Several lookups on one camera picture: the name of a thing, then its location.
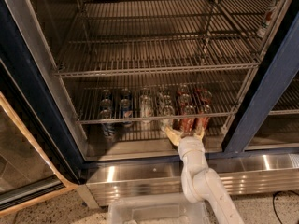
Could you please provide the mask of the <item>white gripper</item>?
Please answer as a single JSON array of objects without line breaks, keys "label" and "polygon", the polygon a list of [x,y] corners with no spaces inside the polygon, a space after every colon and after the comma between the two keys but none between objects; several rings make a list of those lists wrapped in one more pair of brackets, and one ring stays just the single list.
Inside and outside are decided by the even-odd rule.
[{"label": "white gripper", "polygon": [[205,130],[203,128],[197,129],[193,136],[187,136],[181,139],[181,132],[172,129],[169,126],[165,127],[165,133],[170,142],[178,147],[178,154],[183,158],[189,152],[205,152],[205,148],[202,139],[205,136]]}]

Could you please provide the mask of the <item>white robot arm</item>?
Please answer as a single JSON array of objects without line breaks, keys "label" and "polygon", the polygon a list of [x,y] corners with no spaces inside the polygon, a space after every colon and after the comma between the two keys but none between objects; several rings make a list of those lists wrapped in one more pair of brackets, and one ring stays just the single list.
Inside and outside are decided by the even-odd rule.
[{"label": "white robot arm", "polygon": [[181,185],[186,199],[190,203],[208,201],[219,224],[245,224],[219,175],[208,166],[203,134],[183,136],[169,126],[164,131],[183,162]]}]

